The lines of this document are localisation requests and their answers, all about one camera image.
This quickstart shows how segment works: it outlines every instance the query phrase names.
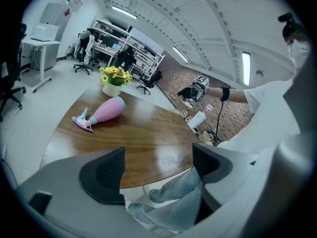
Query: white ceiling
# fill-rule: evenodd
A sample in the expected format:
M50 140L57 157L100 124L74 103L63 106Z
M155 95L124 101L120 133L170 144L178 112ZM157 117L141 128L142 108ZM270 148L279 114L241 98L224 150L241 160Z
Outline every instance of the white ceiling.
M290 11L283 0L103 2L138 16L137 22L127 24L140 24L139 28L144 28L145 34L184 66L203 71L232 86L243 85L243 51L252 55L250 86L285 80L293 74L293 65L281 35L283 24L277 21L278 16ZM189 64L172 51L173 46L182 52ZM255 76L258 69L264 71L263 78Z

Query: fluorescent light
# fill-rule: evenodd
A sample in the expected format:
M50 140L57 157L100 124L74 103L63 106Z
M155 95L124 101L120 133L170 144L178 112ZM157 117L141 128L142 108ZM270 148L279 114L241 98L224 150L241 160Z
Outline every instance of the fluorescent light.
M246 52L242 52L243 60L243 83L249 85L250 83L250 69L251 69L251 55Z
M119 8L117 8L117 7L114 7L114 6L113 6L112 9L117 10L117 11L120 11L120 12L122 12L122 13L124 13L124 14L126 14L126 15L132 17L132 18L134 18L134 19L137 19L136 16L134 16L134 15L132 15L132 14L130 14L130 13L124 11L124 10L121 10L121 9L119 9Z
M173 49L185 60L185 62L188 62L186 58L176 49L176 47L173 47Z

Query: person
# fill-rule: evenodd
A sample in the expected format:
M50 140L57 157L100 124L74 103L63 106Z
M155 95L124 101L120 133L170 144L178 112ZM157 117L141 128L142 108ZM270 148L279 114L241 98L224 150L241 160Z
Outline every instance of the person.
M117 61L115 62L115 67L119 67L124 63L123 69L128 70L134 61L134 51L131 46L126 50L121 51L118 54Z
M283 38L288 46L289 57L295 73L303 66L309 55L309 42L302 26L288 23L283 29ZM248 103L254 114L250 123L228 141L218 147L250 154L265 154L273 150L288 135L300 133L297 122L283 95L293 80L273 81L248 90L230 89L228 101ZM221 88L210 87L207 94L221 98ZM152 203L177 201L160 208L131 203L127 211L137 220L155 224L169 230L183 232L196 221L202 198L203 183L194 167L163 185L149 191Z

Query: gray floor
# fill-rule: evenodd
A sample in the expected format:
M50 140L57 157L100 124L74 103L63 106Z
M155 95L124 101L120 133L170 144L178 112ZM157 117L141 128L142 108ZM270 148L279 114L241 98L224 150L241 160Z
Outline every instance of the gray floor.
M3 111L3 122L0 124L2 144L7 144L6 160L11 166L18 184L21 184L40 166L43 153L51 135L61 118L77 98L93 84L99 84L99 71L87 75L85 71L74 73L72 60L62 60L48 70L45 76L51 75L52 81L47 82L38 92L32 93L31 87L39 80L38 71L22 74L22 82L27 93L18 93L23 109L18 110L17 104L8 101ZM167 110L174 110L173 105L157 86L150 89L151 95L143 94L136 89L137 82L123 86L122 90Z

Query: wrist strap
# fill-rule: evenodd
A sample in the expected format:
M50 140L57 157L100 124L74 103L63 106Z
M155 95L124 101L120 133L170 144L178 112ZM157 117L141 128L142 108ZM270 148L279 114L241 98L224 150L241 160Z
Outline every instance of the wrist strap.
M227 87L222 87L222 98L220 99L222 102L228 100L230 95L230 90Z

